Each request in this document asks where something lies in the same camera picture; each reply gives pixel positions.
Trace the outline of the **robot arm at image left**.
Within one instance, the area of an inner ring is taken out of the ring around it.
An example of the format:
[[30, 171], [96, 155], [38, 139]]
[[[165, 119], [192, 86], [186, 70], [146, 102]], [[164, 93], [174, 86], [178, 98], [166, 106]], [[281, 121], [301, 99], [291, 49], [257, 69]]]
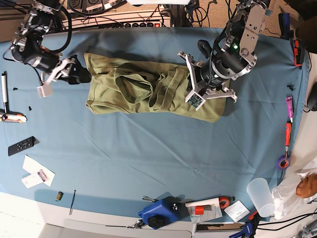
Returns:
[[49, 50], [42, 46], [44, 35], [49, 32], [53, 20], [59, 12], [63, 12], [69, 23], [71, 17], [69, 12], [58, 0], [36, 0], [29, 8], [24, 21], [18, 28], [16, 36], [12, 40], [6, 52], [11, 52], [11, 59], [2, 55], [4, 60], [19, 62], [32, 67], [38, 74], [40, 86], [37, 92], [41, 98], [53, 93], [51, 83], [58, 80], [68, 82], [70, 85], [80, 84], [76, 75], [79, 63], [76, 56], [60, 59], [70, 43], [72, 30], [68, 27], [65, 44], [57, 50]]

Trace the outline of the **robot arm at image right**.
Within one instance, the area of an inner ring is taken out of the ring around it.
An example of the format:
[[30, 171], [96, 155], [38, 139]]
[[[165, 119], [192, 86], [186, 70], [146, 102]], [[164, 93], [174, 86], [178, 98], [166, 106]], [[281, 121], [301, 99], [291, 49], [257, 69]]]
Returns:
[[264, 30], [265, 16], [270, 14], [268, 0], [242, 0], [213, 45], [199, 40], [198, 48], [207, 62], [196, 62], [190, 54], [178, 55], [186, 61], [191, 90], [185, 101], [196, 110], [210, 99], [237, 100], [234, 90], [225, 84], [248, 74], [257, 63], [255, 54], [259, 34]]

